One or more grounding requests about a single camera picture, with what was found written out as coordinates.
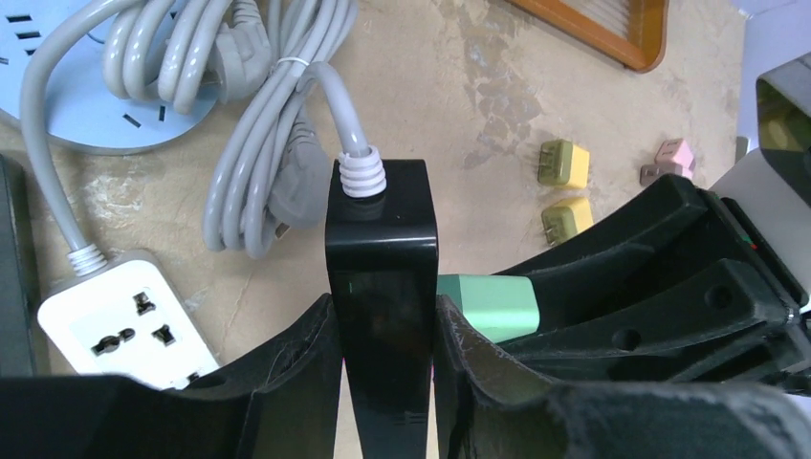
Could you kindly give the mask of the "round blue power socket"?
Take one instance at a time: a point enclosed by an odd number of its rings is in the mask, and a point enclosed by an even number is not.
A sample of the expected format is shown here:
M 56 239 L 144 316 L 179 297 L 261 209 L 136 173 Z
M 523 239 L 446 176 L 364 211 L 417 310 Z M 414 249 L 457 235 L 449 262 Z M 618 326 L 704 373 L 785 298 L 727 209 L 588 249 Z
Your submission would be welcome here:
M 83 7 L 81 1 L 4 1 L 1 4 L 1 121 L 18 127 L 26 67 L 47 36 Z M 171 142 L 197 126 L 217 101 L 217 90 L 200 90 L 192 111 L 174 112 L 157 99 L 116 98 L 103 81 L 106 19 L 85 34 L 55 66 L 47 87 L 48 133 L 89 154 L 127 155 Z

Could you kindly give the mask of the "yellow plug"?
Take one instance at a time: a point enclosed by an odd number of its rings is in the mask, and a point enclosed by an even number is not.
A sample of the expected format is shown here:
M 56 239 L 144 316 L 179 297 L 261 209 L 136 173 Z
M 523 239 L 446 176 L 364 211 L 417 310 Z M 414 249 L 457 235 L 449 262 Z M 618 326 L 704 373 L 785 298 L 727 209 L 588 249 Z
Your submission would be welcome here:
M 541 222 L 550 246 L 560 245 L 594 225 L 591 206 L 585 197 L 558 201 L 541 213 Z
M 544 142 L 539 151 L 537 180 L 545 186 L 584 189 L 590 152 L 564 139 Z

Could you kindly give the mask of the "white power strip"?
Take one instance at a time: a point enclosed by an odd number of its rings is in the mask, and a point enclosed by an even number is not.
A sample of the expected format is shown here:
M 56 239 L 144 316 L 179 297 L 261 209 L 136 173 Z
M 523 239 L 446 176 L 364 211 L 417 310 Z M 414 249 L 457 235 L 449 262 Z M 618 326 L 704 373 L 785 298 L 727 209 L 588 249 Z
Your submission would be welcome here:
M 129 251 L 109 261 L 90 245 L 68 259 L 76 276 L 53 289 L 37 321 L 79 375 L 183 389 L 219 369 L 151 253 Z

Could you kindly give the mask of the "green plug black strip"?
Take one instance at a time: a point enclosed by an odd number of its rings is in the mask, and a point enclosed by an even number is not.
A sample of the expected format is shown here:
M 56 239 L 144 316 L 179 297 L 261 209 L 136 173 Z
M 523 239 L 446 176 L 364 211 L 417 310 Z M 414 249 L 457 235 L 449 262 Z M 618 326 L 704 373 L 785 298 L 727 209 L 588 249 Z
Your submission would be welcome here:
M 533 334 L 540 324 L 535 290 L 525 276 L 440 274 L 437 294 L 447 295 L 468 323 L 495 343 Z

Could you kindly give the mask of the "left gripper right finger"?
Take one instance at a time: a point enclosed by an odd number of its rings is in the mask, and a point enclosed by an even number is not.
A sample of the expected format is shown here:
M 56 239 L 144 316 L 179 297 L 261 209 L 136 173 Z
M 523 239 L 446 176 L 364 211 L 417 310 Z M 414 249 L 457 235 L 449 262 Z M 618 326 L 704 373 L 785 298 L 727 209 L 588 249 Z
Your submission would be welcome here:
M 436 301 L 434 400 L 443 458 L 806 458 L 810 421 L 749 383 L 560 382 Z

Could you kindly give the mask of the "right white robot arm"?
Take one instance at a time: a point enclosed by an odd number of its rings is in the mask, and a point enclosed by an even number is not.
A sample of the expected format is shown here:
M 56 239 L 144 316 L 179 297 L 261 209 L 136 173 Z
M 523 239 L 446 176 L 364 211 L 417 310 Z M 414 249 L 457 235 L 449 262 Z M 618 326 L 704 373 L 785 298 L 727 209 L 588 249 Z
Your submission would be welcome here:
M 756 81 L 759 146 L 713 186 L 675 175 L 513 267 L 535 331 L 502 343 L 573 381 L 758 382 L 810 392 L 810 59 Z

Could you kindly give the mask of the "black power strip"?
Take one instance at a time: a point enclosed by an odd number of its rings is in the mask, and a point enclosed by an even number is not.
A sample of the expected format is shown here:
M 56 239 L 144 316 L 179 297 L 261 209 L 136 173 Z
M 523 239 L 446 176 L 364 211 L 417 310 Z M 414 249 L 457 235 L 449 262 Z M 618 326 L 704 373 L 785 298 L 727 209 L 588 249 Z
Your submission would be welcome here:
M 37 373 L 33 336 L 40 287 L 34 251 L 26 174 L 12 158 L 1 158 L 1 376 Z
M 438 230 L 425 161 L 384 170 L 386 189 L 364 199 L 332 178 L 326 267 L 363 457 L 423 458 Z

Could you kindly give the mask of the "pink plug round socket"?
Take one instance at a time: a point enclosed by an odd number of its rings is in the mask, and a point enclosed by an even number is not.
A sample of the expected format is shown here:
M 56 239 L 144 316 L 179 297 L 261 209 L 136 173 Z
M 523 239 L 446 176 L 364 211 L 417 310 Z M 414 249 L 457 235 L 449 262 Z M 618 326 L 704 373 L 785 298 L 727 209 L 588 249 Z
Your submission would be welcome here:
M 639 183 L 642 187 L 647 187 L 665 175 L 675 175 L 691 180 L 693 170 L 688 166 L 675 163 L 644 164 L 640 168 Z
M 679 165 L 686 177 L 691 178 L 696 166 L 692 150 L 683 138 L 664 141 L 654 157 L 656 164 Z

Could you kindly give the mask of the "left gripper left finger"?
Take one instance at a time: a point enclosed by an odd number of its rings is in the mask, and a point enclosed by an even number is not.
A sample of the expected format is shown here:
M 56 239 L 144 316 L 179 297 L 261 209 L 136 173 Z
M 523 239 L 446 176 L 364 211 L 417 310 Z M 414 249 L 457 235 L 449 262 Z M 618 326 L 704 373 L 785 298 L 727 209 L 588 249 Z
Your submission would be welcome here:
M 1 382 L 5 458 L 330 458 L 339 327 L 322 295 L 272 339 L 183 390 L 122 376 Z

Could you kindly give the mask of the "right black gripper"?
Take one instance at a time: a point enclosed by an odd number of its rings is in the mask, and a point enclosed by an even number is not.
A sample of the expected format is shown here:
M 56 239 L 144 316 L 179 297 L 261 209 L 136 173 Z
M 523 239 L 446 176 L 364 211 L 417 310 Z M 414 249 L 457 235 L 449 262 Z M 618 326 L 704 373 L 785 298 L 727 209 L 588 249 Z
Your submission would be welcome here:
M 548 376 L 790 387 L 810 372 L 806 293 L 735 201 L 680 177 L 510 274 L 540 320 L 504 350 Z

